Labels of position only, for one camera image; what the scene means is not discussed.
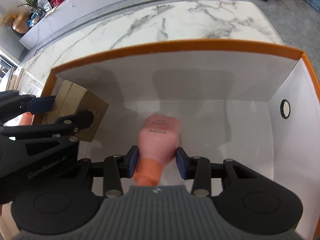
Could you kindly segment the brown cardboard box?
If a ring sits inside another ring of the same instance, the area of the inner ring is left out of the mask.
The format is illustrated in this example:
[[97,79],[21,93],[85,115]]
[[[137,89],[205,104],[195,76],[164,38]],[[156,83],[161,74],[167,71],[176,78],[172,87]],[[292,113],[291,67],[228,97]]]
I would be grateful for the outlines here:
[[100,123],[108,109],[108,103],[89,90],[65,80],[58,91],[52,109],[44,114],[43,124],[52,124],[62,116],[90,111],[94,115],[93,123],[89,128],[77,134],[81,141],[92,142]]

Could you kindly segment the pink lotion bottle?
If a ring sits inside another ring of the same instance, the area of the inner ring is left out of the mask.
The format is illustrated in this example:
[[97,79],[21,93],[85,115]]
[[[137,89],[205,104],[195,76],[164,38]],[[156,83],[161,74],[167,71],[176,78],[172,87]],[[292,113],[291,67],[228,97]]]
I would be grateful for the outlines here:
[[139,161],[133,175],[137,186],[159,184],[164,168],[175,158],[180,122],[164,115],[146,118],[138,137]]

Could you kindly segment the copper vase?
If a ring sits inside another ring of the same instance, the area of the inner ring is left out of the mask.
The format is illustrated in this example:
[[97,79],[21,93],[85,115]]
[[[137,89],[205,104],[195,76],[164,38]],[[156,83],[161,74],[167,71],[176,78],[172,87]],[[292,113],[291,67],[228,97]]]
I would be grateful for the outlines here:
[[27,26],[27,22],[29,21],[29,15],[25,13],[18,14],[15,18],[12,28],[14,31],[25,34],[29,31],[29,27]]

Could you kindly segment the orange cardboard box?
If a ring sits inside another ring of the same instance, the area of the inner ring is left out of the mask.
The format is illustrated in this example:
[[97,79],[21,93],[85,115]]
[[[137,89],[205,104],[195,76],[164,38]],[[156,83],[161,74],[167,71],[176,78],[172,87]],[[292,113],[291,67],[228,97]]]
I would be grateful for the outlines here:
[[274,179],[303,203],[297,232],[312,239],[319,219],[319,81],[306,53],[236,40],[155,42],[49,66],[42,96],[63,80],[109,104],[94,141],[94,160],[135,144],[152,114],[181,123],[189,155],[226,158]]

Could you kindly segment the red box on console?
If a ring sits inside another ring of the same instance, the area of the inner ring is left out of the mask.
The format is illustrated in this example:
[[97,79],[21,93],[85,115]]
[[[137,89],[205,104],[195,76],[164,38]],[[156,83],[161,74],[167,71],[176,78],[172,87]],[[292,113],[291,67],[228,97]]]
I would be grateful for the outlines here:
[[52,5],[52,7],[56,7],[58,5],[60,5],[64,0],[51,0],[50,4]]

